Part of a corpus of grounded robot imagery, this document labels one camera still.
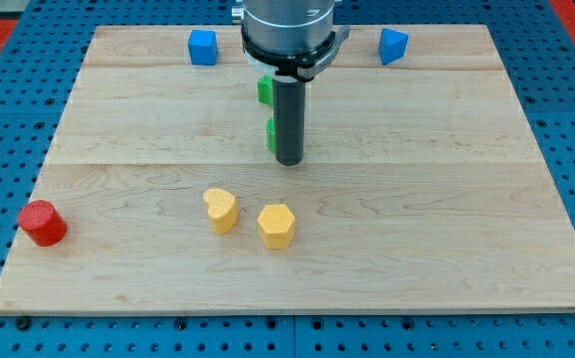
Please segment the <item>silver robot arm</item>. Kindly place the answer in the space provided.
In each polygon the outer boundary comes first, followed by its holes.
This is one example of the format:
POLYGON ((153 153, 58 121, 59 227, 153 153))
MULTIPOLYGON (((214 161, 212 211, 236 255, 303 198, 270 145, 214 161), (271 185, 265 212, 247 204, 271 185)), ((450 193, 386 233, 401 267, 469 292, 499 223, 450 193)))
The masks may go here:
POLYGON ((239 0, 232 19, 241 26, 249 65, 284 82, 308 83, 335 60, 350 27, 333 27, 335 0, 239 0))

